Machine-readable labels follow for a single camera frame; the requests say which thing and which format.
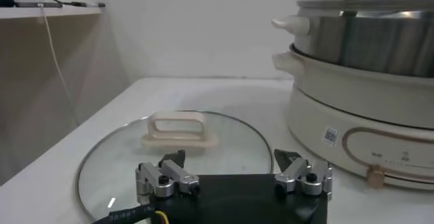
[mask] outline cream electric cooker base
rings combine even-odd
[[[383,183],[434,190],[434,131],[377,122],[326,106],[295,85],[287,114],[294,137],[313,153]]]

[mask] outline beige lid handle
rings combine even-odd
[[[197,126],[199,130],[161,130],[158,122],[184,122]],[[143,144],[150,146],[211,147],[217,143],[216,137],[206,125],[205,115],[190,111],[160,111],[148,121],[148,134],[143,136]]]

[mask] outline gold trim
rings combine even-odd
[[[410,141],[410,142],[416,142],[416,143],[428,143],[428,144],[432,144],[434,145],[434,139],[424,139],[424,138],[416,138],[416,137],[412,137],[412,136],[405,136],[405,135],[401,135],[401,134],[394,134],[394,133],[390,133],[390,132],[385,132],[382,130],[375,130],[375,129],[371,129],[371,128],[364,128],[364,127],[357,127],[357,128],[352,128],[350,130],[347,130],[344,134],[344,136],[342,137],[342,146],[345,150],[345,152],[347,153],[347,155],[353,159],[355,162],[357,162],[358,164],[361,164],[363,166],[366,166],[367,168],[371,167],[371,166],[375,166],[377,164],[369,164],[367,162],[362,161],[361,159],[355,157],[355,155],[353,155],[349,148],[348,148],[348,138],[350,137],[350,135],[356,133],[356,132],[368,132],[368,133],[372,133],[372,134],[379,134],[382,136],[388,136],[388,137],[393,137],[393,138],[398,138],[404,141]],[[410,178],[415,178],[415,179],[422,179],[422,180],[429,180],[429,181],[434,181],[434,176],[425,176],[425,175],[420,175],[420,174],[412,174],[412,173],[407,173],[407,172],[401,172],[398,170],[393,170],[390,168],[382,168],[384,170],[385,173],[389,173],[389,174],[396,174],[396,175],[400,175],[400,176],[405,176],[405,177],[410,177]]]

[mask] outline glass pot lid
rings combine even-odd
[[[211,111],[172,113],[154,114],[120,127],[84,157],[75,193],[90,219],[137,206],[137,165],[156,164],[166,153],[180,149],[186,151],[184,169],[192,174],[272,173],[271,148],[251,125]]]

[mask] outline yellow wire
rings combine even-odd
[[[167,215],[164,212],[157,210],[157,211],[155,211],[155,213],[158,214],[159,216],[161,216],[161,218],[163,218],[165,224],[169,224],[169,218],[167,217]]]

